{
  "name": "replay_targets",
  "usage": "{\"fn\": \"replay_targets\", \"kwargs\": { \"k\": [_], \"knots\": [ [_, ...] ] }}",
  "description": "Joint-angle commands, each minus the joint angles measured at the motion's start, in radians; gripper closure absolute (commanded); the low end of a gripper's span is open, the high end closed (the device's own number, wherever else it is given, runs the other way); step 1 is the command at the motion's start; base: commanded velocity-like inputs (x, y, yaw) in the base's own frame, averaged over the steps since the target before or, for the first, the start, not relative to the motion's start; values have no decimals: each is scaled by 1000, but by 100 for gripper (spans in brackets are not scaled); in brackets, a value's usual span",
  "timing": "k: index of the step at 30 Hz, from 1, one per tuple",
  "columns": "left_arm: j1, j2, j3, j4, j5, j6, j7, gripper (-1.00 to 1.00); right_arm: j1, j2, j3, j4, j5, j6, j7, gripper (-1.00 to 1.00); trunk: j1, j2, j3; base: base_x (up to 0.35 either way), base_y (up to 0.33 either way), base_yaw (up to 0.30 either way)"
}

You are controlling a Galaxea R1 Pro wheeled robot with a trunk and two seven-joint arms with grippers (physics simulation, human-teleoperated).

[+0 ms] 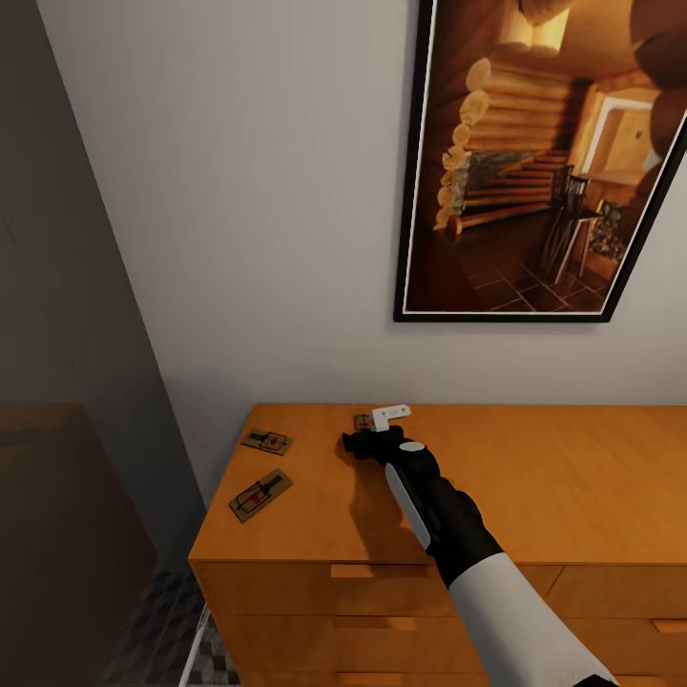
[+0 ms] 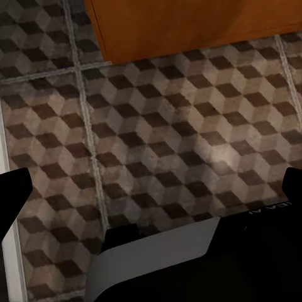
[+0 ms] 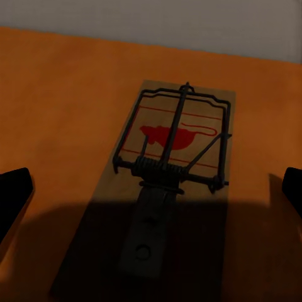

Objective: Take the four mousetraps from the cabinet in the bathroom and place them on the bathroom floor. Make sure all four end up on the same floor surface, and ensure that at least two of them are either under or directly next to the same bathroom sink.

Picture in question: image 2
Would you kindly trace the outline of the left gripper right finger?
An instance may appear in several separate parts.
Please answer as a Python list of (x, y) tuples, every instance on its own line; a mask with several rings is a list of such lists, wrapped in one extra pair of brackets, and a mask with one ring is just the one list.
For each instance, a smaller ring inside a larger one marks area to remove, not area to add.
[(302, 218), (302, 170), (287, 167), (282, 190)]

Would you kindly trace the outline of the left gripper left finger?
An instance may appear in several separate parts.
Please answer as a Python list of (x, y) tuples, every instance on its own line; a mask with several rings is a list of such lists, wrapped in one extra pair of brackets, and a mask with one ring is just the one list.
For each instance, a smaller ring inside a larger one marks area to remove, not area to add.
[(26, 167), (0, 174), (0, 245), (32, 191)]

